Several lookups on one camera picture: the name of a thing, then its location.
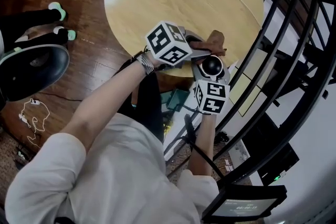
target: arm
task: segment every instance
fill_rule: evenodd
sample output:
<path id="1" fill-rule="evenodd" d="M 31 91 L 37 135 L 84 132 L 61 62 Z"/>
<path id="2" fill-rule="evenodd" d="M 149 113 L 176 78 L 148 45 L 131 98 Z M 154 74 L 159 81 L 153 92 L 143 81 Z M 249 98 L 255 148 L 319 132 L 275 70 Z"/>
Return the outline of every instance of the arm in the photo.
<path id="1" fill-rule="evenodd" d="M 146 55 L 154 66 L 160 64 L 151 53 Z M 144 77 L 143 66 L 135 61 L 85 98 L 61 132 L 78 138 L 88 151 L 97 135 Z"/>
<path id="2" fill-rule="evenodd" d="M 135 61 L 78 106 L 68 125 L 46 141 L 10 185 L 5 203 L 10 223 L 54 223 L 60 204 L 75 185 L 86 151 L 144 77 L 144 68 Z"/>
<path id="3" fill-rule="evenodd" d="M 211 160 L 214 151 L 215 127 L 216 115 L 203 115 L 195 143 Z M 211 176 L 212 172 L 208 162 L 195 150 L 191 153 L 188 169 L 193 175 Z"/>

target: white shirt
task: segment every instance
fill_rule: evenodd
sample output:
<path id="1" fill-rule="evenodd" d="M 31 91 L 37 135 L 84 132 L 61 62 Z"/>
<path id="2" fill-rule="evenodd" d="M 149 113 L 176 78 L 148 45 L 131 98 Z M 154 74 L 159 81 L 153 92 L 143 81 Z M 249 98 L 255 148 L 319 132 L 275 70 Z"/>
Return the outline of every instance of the white shirt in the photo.
<path id="1" fill-rule="evenodd" d="M 52 135 L 9 187 L 9 223 L 200 223 L 218 194 L 216 181 L 185 170 L 165 175 L 162 143 L 143 125 L 117 114 L 86 154 L 72 135 Z"/>

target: black ball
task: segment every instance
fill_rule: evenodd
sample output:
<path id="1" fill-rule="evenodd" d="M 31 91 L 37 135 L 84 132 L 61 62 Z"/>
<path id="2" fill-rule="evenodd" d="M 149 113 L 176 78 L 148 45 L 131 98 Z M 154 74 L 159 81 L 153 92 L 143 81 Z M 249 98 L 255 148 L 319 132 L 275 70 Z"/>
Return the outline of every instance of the black ball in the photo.
<path id="1" fill-rule="evenodd" d="M 217 57 L 209 56 L 202 62 L 202 68 L 207 75 L 215 76 L 222 71 L 223 66 Z"/>

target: round wooden table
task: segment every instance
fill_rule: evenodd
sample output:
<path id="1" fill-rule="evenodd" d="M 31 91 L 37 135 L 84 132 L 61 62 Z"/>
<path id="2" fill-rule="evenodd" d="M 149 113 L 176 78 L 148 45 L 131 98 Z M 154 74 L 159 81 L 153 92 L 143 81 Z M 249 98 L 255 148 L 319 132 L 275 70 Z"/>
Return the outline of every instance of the round wooden table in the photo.
<path id="1" fill-rule="evenodd" d="M 121 46 L 135 55 L 143 50 L 145 35 L 161 20 L 175 22 L 207 39 L 212 30 L 221 31 L 227 48 L 227 66 L 243 58 L 253 44 L 264 16 L 264 0 L 104 0 L 108 22 Z M 190 66 L 168 72 L 192 77 Z"/>

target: white cube with black markers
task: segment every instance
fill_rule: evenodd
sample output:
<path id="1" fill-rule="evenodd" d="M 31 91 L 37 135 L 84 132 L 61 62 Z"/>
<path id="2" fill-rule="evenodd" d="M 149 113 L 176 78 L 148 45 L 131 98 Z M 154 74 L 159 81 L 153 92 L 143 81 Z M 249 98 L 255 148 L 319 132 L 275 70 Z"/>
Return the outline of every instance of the white cube with black markers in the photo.
<path id="1" fill-rule="evenodd" d="M 192 54 L 177 24 L 160 21 L 147 35 L 147 46 L 153 57 L 174 66 Z"/>
<path id="2" fill-rule="evenodd" d="M 197 80 L 195 97 L 201 113 L 221 114 L 229 98 L 230 86 L 218 82 Z"/>

